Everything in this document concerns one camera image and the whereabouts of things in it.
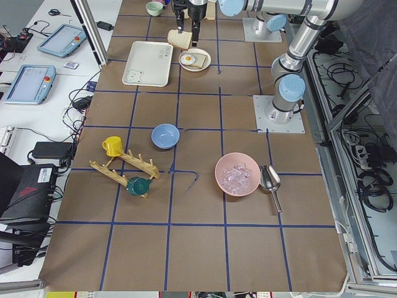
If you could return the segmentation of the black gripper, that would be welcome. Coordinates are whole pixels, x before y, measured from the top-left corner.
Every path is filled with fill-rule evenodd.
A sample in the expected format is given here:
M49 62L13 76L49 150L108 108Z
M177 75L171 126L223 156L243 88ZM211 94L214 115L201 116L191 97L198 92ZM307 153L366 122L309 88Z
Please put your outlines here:
M207 0L189 0L188 15L192 21L192 47L196 47L199 40L200 21L205 18L207 11ZM175 11L177 31L184 31L184 11Z

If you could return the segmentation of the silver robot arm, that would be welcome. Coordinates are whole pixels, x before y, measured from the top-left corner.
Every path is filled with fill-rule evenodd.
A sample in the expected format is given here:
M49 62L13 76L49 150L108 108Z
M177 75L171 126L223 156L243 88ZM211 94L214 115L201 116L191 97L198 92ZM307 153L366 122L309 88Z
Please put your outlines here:
M255 17L243 19L244 39L247 42L280 43L281 30L287 16L273 12L262 12L262 1L218 1L221 12L234 17L243 11L255 12ZM200 22L207 17L207 1L173 1L172 10L177 29L170 30L167 41L173 46L187 50L196 47L199 40Z
M362 1L243 1L242 11L295 14L305 19L286 53L272 64L275 95L265 107L266 116L276 124L286 124L292 117L297 102L305 92L305 82L297 73L314 42L332 20L341 20L355 12Z

